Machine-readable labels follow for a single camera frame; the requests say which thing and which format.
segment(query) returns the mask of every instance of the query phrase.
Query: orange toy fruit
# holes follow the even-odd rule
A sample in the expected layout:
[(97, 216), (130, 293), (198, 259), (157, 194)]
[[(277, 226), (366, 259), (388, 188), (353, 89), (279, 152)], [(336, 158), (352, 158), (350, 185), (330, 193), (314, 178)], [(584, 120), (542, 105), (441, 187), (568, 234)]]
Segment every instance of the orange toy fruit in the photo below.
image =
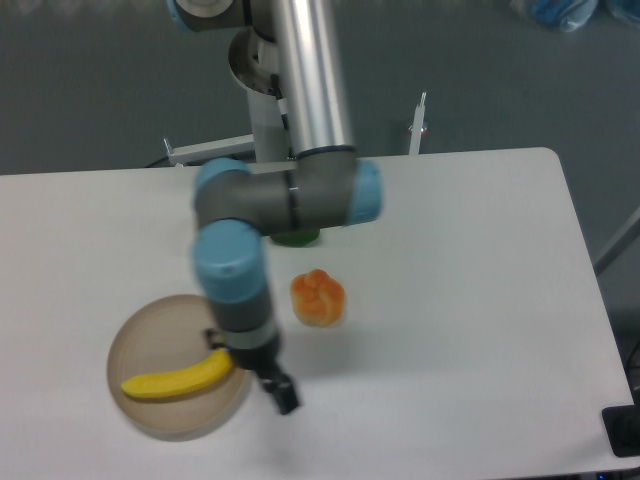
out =
[(293, 311), (307, 325), (328, 327), (336, 323), (344, 310), (342, 285), (324, 270), (312, 270), (291, 282)]

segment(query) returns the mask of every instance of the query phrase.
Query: green object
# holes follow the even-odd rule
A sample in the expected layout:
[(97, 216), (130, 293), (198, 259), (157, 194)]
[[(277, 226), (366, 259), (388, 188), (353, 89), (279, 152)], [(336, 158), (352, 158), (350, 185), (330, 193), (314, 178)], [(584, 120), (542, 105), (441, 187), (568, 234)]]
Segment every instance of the green object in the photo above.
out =
[(285, 233), (283, 235), (271, 235), (271, 240), (276, 245), (283, 247), (306, 247), (320, 237), (320, 230), (310, 232)]

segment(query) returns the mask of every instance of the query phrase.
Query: metal stand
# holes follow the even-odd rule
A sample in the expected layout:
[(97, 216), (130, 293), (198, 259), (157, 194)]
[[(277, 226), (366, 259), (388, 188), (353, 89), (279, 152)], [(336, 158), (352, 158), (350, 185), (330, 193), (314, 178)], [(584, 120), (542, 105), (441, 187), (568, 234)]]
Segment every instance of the metal stand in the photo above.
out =
[(640, 207), (631, 214), (626, 222), (605, 244), (593, 263), (593, 269), (599, 276), (640, 236)]

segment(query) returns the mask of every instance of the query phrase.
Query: yellow banana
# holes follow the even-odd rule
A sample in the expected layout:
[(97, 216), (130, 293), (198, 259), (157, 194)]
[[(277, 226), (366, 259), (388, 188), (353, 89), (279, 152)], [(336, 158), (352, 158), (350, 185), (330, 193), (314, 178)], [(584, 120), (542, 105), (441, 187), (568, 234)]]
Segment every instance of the yellow banana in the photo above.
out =
[(120, 388), (134, 398), (175, 397), (213, 385), (232, 367), (227, 351), (219, 348), (200, 363), (182, 370), (138, 375), (122, 382)]

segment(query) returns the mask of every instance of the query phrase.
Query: gray floor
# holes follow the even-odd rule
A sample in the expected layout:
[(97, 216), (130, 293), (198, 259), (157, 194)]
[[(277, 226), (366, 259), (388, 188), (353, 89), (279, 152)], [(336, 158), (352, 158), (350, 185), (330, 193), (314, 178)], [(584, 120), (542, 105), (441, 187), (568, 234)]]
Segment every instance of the gray floor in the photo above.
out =
[[(0, 174), (135, 168), (164, 155), (164, 135), (180, 146), (249, 132), (227, 71), (233, 32), (182, 34), (156, 0), (106, 13), (107, 1), (41, 2), (26, 15), (17, 3), (0, 2)], [(74, 3), (68, 15), (52, 6)], [(427, 89), (425, 153), (560, 155), (592, 255), (640, 205), (640, 30), (602, 9), (573, 34), (546, 32), (504, 0), (336, 4), (362, 155), (406, 152), (404, 124)], [(640, 241), (601, 287), (628, 351)]]

